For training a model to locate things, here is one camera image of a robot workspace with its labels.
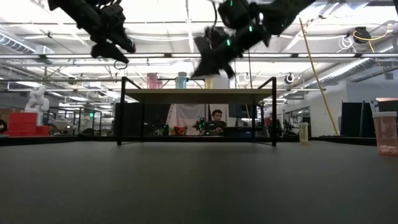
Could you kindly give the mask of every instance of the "ceiling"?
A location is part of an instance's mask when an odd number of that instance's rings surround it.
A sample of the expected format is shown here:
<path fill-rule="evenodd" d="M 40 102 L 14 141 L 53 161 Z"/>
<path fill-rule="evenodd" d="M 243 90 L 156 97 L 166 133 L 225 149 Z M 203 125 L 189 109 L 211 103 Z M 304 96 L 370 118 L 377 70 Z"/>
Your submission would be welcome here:
<path fill-rule="evenodd" d="M 301 36 L 299 18 L 303 20 L 308 36 L 308 44 L 312 52 L 345 53 L 355 49 L 358 52 L 369 50 L 368 44 L 353 44 L 348 49 L 342 49 L 342 37 L 347 32 L 352 33 L 355 27 L 366 26 L 372 37 L 380 37 L 373 42 L 375 50 L 380 42 L 391 38 L 398 30 L 396 20 L 397 12 L 392 6 L 374 7 L 366 6 L 369 1 L 348 1 L 349 4 L 327 4 L 326 1 L 317 1 L 306 10 L 302 11 L 294 23 L 285 30 L 280 37 L 273 37 L 270 47 L 263 43 L 254 46 L 250 53 L 278 53 L 292 52 L 305 53 L 306 46 Z M 126 16 L 125 28 L 137 47 L 138 53 L 195 53 L 198 52 L 192 44 L 191 36 L 202 35 L 206 26 L 212 26 L 215 15 L 213 6 L 207 0 L 145 0 L 127 1 L 121 3 Z M 325 12 L 325 19 L 319 19 L 318 15 Z M 218 25 L 222 26 L 218 16 Z M 46 1 L 42 0 L 13 0 L 6 1 L 0 7 L 0 26 L 7 32 L 14 34 L 21 40 L 29 43 L 44 45 L 54 51 L 55 54 L 88 54 L 94 44 L 89 40 L 84 30 L 76 28 L 75 21 L 69 18 L 61 9 L 52 12 L 48 10 Z M 16 54 L 17 52 L 1 47 L 3 54 Z M 178 72 L 192 73 L 198 60 L 175 60 L 172 58 L 134 59 L 125 70 L 116 70 L 112 65 L 104 66 L 99 61 L 97 66 L 62 67 L 51 78 L 114 78 L 127 75 L 143 88 L 146 88 L 146 74 L 157 73 L 159 78 L 175 78 Z M 33 64 L 33 61 L 9 60 L 16 64 Z M 57 63 L 71 62 L 67 59 L 56 60 L 54 66 L 48 66 L 50 72 L 58 69 Z M 319 62 L 315 68 L 322 72 L 336 63 Z M 246 76 L 251 72 L 253 88 L 261 85 L 270 77 L 276 76 L 278 86 L 285 86 L 284 76 L 293 73 L 300 76 L 297 82 L 305 82 L 313 78 L 310 62 L 251 62 L 240 61 L 232 63 L 238 78 L 240 88 L 250 88 L 250 78 Z M 26 67 L 26 69 L 44 74 L 44 67 Z M 120 87 L 120 83 L 103 82 L 106 88 Z M 168 82 L 164 88 L 174 88 L 173 81 Z M 200 88 L 195 82 L 189 82 L 188 88 Z"/>

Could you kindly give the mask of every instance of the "white robot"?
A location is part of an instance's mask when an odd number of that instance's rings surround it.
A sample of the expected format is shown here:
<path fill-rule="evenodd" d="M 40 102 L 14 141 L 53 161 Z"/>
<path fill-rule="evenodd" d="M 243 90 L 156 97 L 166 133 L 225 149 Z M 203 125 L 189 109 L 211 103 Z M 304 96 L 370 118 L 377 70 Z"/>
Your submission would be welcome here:
<path fill-rule="evenodd" d="M 41 126 L 43 121 L 43 112 L 50 109 L 50 102 L 44 98 L 46 89 L 42 86 L 33 88 L 30 93 L 29 102 L 25 106 L 25 113 L 37 113 L 36 125 Z"/>

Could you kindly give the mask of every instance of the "white curtain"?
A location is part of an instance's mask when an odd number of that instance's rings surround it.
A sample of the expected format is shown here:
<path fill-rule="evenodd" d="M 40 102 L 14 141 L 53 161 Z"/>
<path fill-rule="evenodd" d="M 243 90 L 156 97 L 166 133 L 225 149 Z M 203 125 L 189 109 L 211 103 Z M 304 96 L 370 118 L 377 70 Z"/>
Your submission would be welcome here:
<path fill-rule="evenodd" d="M 187 135 L 199 135 L 192 126 L 195 125 L 198 118 L 205 117 L 205 105 L 171 105 L 167 124 L 170 128 L 174 126 L 187 126 Z"/>

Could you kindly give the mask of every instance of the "wooden tabletop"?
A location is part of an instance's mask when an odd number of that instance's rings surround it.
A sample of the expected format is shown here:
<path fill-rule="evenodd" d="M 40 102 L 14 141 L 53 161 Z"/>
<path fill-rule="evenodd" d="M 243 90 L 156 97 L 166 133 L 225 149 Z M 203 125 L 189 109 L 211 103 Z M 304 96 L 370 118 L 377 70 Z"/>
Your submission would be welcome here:
<path fill-rule="evenodd" d="M 271 96 L 270 89 L 131 89 L 126 95 L 146 104 L 253 104 Z"/>

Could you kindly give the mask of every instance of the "red stacked bins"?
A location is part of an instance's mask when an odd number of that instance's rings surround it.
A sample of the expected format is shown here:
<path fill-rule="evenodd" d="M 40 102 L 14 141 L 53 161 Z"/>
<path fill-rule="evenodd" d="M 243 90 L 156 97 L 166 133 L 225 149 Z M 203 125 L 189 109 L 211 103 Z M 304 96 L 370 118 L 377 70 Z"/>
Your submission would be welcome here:
<path fill-rule="evenodd" d="M 36 113 L 10 114 L 7 134 L 10 136 L 48 136 L 48 126 L 36 125 Z"/>

